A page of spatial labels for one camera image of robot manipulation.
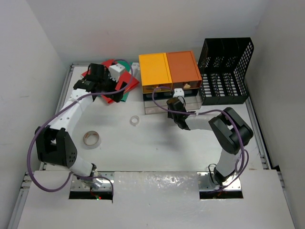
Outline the red folder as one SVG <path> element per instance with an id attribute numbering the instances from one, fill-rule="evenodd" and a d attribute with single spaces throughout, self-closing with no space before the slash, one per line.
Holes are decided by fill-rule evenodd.
<path id="1" fill-rule="evenodd" d="M 101 63 L 101 64 L 103 64 L 103 65 L 105 65 L 105 66 L 107 66 L 107 67 L 110 67 L 111 65 L 117 64 L 118 61 L 123 61 L 123 60 L 114 60 L 114 59 L 110 59 L 110 60 L 104 61 L 104 62 Z M 127 85 L 126 85 L 124 88 L 122 88 L 120 91 L 125 90 L 126 88 L 129 88 L 129 87 L 130 87 L 130 84 L 132 83 L 132 78 L 133 78 L 133 75 L 132 75 L 132 74 L 133 74 L 133 72 L 132 72 L 132 64 L 129 64 L 128 62 L 126 62 L 126 63 L 130 66 L 130 71 L 131 71 L 131 72 L 128 73 L 127 71 L 125 71 L 122 75 L 130 75 L 130 81 L 129 81 L 129 82 L 127 83 Z M 102 95 L 101 97 L 104 98 L 104 99 L 106 100 L 107 103 L 111 104 L 111 103 L 114 102 L 114 101 L 111 100 L 110 98 L 105 97 L 105 95 L 106 95 L 106 94 Z"/>

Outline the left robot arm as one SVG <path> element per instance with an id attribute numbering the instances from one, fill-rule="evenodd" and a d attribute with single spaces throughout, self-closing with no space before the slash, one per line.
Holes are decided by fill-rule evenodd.
<path id="1" fill-rule="evenodd" d="M 117 61 L 110 66 L 89 64 L 86 75 L 75 83 L 69 99 L 55 118 L 35 132 L 37 155 L 41 162 L 69 170 L 90 188 L 102 186 L 105 179 L 98 175 L 95 164 L 78 155 L 71 135 L 86 108 L 98 96 L 103 95 L 117 103 L 122 99 L 127 83 L 119 80 L 125 72 L 125 67 Z"/>

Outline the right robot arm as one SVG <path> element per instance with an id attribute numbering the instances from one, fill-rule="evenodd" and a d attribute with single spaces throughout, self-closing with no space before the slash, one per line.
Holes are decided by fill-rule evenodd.
<path id="1" fill-rule="evenodd" d="M 250 126 L 231 107 L 217 115 L 196 114 L 186 111 L 183 102 L 175 97 L 167 100 L 168 118 L 182 130 L 212 131 L 222 147 L 220 159 L 216 164 L 212 181 L 222 185 L 236 171 L 241 145 L 246 146 L 253 137 Z"/>

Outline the small clear tape roll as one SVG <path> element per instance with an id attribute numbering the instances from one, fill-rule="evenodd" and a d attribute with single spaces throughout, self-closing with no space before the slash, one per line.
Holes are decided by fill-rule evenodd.
<path id="1" fill-rule="evenodd" d="M 139 122 L 140 122 L 140 118 L 137 115 L 134 115 L 130 118 L 130 124 L 132 126 L 137 126 L 139 124 Z"/>

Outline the large clear tape roll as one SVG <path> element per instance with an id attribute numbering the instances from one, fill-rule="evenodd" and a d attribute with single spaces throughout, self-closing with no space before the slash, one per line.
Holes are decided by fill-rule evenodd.
<path id="1" fill-rule="evenodd" d="M 96 131 L 88 131 L 83 136 L 83 144 L 86 149 L 95 149 L 102 143 L 100 135 Z"/>

